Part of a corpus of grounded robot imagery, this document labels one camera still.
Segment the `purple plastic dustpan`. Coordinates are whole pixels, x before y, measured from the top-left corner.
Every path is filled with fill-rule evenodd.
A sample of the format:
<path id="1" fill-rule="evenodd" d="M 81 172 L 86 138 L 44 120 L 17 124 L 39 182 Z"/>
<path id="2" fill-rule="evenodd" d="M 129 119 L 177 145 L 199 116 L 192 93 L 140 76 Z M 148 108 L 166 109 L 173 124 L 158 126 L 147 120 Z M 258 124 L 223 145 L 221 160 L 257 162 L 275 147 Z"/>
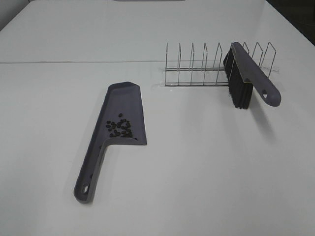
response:
<path id="1" fill-rule="evenodd" d="M 93 201 L 109 146 L 146 144 L 140 86 L 132 82 L 110 85 L 74 187 L 76 200 L 82 204 Z"/>

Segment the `pile of coffee beans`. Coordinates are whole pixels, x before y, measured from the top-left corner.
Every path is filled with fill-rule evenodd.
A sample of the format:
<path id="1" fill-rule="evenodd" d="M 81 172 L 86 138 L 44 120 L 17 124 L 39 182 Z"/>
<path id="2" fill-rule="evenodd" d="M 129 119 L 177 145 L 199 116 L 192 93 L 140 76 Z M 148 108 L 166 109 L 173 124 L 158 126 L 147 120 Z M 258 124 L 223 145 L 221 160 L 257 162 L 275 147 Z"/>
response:
<path id="1" fill-rule="evenodd" d="M 119 113 L 116 119 L 107 120 L 105 128 L 110 138 L 132 138 L 138 140 L 134 136 L 130 120 L 125 117 L 124 113 Z"/>

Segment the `purple hand brush black bristles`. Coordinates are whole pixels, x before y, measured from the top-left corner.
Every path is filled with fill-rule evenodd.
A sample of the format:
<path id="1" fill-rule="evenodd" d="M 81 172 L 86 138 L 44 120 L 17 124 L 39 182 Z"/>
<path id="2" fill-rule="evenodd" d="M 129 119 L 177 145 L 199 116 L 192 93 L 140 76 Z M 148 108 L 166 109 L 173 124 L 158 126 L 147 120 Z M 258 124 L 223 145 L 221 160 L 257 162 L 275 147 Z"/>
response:
<path id="1" fill-rule="evenodd" d="M 229 94 L 236 108 L 249 108 L 253 89 L 267 105 L 280 106 L 280 92 L 239 42 L 231 43 L 223 65 Z"/>

